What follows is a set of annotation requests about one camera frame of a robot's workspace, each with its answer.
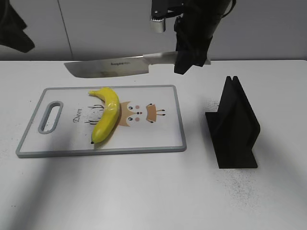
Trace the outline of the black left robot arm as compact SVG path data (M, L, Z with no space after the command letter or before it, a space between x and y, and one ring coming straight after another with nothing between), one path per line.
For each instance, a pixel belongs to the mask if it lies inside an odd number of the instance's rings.
M24 32L27 28L24 20L12 7L9 0L0 1L0 44L27 53L35 44Z

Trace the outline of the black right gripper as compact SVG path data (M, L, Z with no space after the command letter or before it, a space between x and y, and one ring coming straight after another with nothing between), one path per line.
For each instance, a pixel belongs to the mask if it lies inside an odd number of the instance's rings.
M203 67L213 34L220 23L232 11L230 0L185 0L183 13L177 17L177 57L174 72L185 74L193 65Z

